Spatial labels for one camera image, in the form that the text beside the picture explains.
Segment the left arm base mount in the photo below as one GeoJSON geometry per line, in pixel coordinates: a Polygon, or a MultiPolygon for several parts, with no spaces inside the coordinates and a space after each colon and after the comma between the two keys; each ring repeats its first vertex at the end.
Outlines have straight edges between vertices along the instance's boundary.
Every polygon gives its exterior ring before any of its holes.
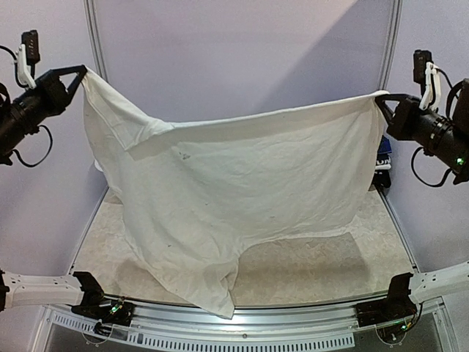
{"type": "Polygon", "coordinates": [[[110,337],[114,326],[130,326],[135,308],[136,305],[127,301],[125,297],[117,299],[102,297],[100,301],[88,300],[78,306],[72,306],[71,312],[95,320],[93,333],[110,337]]]}

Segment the right wall aluminium profile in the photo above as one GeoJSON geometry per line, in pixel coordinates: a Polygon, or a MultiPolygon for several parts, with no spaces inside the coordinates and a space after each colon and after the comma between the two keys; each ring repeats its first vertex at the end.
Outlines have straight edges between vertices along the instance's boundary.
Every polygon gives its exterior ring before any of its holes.
{"type": "Polygon", "coordinates": [[[387,1],[387,3],[390,5],[390,11],[385,32],[385,41],[377,81],[377,90],[387,90],[402,14],[402,1],[393,0],[387,1]]]}

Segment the left wall aluminium profile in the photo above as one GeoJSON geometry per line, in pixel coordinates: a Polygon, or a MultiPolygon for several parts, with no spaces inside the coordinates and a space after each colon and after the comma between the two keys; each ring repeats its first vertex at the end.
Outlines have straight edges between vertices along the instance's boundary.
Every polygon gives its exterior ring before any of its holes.
{"type": "Polygon", "coordinates": [[[93,0],[84,0],[84,12],[86,16],[87,29],[92,49],[95,72],[107,83],[111,84],[106,67],[106,58],[100,35],[100,24],[97,15],[97,3],[93,0]]]}

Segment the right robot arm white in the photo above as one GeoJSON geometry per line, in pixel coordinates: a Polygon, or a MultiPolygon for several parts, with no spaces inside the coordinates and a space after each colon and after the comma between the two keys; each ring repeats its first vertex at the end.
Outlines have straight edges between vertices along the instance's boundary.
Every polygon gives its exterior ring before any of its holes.
{"type": "MultiPolygon", "coordinates": [[[[449,119],[429,108],[422,108],[424,100],[406,94],[386,94],[375,98],[375,103],[388,123],[387,134],[398,141],[414,141],[419,147],[410,159],[413,175],[417,174],[415,159],[419,152],[436,157],[448,169],[439,183],[425,185],[440,188],[450,174],[454,174],[454,185],[468,181],[468,80],[464,79],[451,88],[446,113],[449,119]]],[[[468,289],[468,263],[453,265],[437,271],[422,273],[404,278],[395,276],[391,280],[387,298],[379,304],[379,313],[386,320],[395,319],[407,308],[407,298],[414,304],[448,293],[458,293],[468,289]],[[405,293],[393,292],[398,282],[405,293]]]]}

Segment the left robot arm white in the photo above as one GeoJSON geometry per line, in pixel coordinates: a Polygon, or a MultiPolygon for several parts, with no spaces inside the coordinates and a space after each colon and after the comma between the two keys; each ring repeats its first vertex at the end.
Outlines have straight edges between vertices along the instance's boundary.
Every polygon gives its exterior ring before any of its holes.
{"type": "MultiPolygon", "coordinates": [[[[49,70],[34,80],[35,87],[14,100],[1,85],[1,164],[12,165],[17,145],[28,136],[46,127],[42,122],[62,114],[70,105],[78,86],[87,73],[83,65],[49,70]]],[[[93,318],[103,318],[109,311],[104,292],[92,274],[77,271],[66,276],[25,276],[1,271],[1,310],[19,306],[66,304],[82,307],[93,318]]]]}

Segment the white cloth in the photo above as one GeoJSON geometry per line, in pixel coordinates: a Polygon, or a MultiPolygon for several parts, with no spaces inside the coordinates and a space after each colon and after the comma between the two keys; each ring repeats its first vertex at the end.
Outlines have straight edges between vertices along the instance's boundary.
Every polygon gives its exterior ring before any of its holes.
{"type": "Polygon", "coordinates": [[[241,254],[349,224],[375,169],[379,92],[222,120],[166,122],[88,71],[84,127],[125,238],[170,293],[231,318],[241,254]]]}

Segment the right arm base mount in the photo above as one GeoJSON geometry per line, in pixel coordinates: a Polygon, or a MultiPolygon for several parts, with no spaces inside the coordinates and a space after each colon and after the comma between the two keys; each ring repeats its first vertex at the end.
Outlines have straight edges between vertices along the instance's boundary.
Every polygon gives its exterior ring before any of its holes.
{"type": "Polygon", "coordinates": [[[419,322],[424,303],[411,300],[412,273],[394,276],[386,297],[354,306],[360,328],[373,326],[377,337],[386,345],[400,345],[406,334],[419,322]]]}

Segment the aluminium front rail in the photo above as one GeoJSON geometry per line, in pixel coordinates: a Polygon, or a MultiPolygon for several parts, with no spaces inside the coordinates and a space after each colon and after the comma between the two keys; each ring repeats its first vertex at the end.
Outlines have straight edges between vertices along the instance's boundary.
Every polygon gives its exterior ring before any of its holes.
{"type": "Polygon", "coordinates": [[[129,326],[93,332],[95,321],[66,306],[45,311],[33,351],[458,351],[441,298],[424,303],[403,336],[380,340],[376,326],[361,327],[355,305],[372,296],[306,306],[236,309],[223,319],[196,307],[133,299],[129,326]]]}

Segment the wall aluminium profile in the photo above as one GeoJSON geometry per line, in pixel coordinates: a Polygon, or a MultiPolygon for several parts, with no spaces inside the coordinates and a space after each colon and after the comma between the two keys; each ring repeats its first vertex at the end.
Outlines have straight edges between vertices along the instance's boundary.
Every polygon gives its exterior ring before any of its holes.
{"type": "Polygon", "coordinates": [[[387,90],[402,14],[402,1],[393,0],[387,1],[387,3],[390,5],[390,11],[385,32],[385,41],[377,81],[377,90],[387,90]]]}
{"type": "Polygon", "coordinates": [[[87,29],[92,49],[95,72],[107,83],[111,84],[106,67],[106,58],[100,35],[100,24],[97,15],[97,3],[93,0],[84,0],[84,12],[86,16],[87,29]]]}

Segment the black folded garment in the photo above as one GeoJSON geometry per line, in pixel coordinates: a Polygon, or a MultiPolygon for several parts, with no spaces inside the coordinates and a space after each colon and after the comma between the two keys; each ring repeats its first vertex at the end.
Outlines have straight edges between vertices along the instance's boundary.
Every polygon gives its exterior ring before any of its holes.
{"type": "Polygon", "coordinates": [[[391,178],[388,170],[376,170],[372,179],[375,188],[390,188],[391,178]]]}

